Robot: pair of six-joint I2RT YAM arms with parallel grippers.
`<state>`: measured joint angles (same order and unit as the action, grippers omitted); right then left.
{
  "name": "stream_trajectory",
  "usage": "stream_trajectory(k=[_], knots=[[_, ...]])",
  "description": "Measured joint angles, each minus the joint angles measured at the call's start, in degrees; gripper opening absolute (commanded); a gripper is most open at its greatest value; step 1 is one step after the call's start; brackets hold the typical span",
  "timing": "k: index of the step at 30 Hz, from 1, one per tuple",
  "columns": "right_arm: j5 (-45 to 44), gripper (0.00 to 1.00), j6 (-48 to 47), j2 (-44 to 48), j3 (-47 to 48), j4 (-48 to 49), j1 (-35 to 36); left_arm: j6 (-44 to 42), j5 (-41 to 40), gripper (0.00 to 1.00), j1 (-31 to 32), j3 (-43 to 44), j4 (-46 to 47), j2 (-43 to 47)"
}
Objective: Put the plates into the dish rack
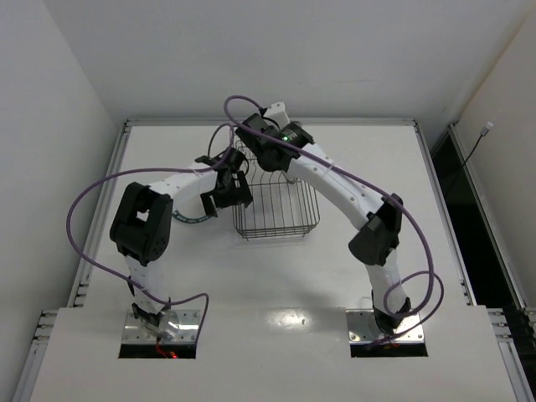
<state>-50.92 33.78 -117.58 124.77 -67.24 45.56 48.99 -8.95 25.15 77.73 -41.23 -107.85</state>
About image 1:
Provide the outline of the wire dish rack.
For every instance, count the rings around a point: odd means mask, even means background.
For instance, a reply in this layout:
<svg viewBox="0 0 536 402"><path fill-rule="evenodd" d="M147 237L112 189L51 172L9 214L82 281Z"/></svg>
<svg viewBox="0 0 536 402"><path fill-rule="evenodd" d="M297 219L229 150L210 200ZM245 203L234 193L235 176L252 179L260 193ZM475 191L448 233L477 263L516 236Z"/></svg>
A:
<svg viewBox="0 0 536 402"><path fill-rule="evenodd" d="M234 206L233 225L245 240L296 238L308 235L320 223L316 190L300 179L288 179L283 172L261 169L253 153L237 140L234 147L247 162L245 178L252 202Z"/></svg>

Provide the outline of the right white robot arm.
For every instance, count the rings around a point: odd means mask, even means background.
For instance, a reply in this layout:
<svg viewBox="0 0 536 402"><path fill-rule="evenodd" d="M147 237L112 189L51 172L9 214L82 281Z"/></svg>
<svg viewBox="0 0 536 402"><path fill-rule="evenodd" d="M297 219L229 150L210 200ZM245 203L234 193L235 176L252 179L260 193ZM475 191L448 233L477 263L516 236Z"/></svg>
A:
<svg viewBox="0 0 536 402"><path fill-rule="evenodd" d="M283 172L311 185L337 207L357 230L348 249L368 272L374 318L381 332L394 334L402 313L411 308L401 285L396 248L402 213L386 197L335 172L332 160L313 137L295 122L282 129L254 114L236 135L267 172Z"/></svg>

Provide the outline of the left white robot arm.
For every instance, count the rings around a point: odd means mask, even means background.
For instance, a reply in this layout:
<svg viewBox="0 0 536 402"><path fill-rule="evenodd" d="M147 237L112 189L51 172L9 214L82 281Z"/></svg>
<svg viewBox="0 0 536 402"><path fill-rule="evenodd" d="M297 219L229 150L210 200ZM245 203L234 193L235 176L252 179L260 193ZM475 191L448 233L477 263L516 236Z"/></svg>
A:
<svg viewBox="0 0 536 402"><path fill-rule="evenodd" d="M185 173L126 186L110 238L128 266L133 316L156 338L171 339L179 330L179 316L172 310L158 262L170 242L173 212L194 198L201 200L208 216L219 209L248 206L253 198L244 164L244 153L231 147L216 157L198 157Z"/></svg>

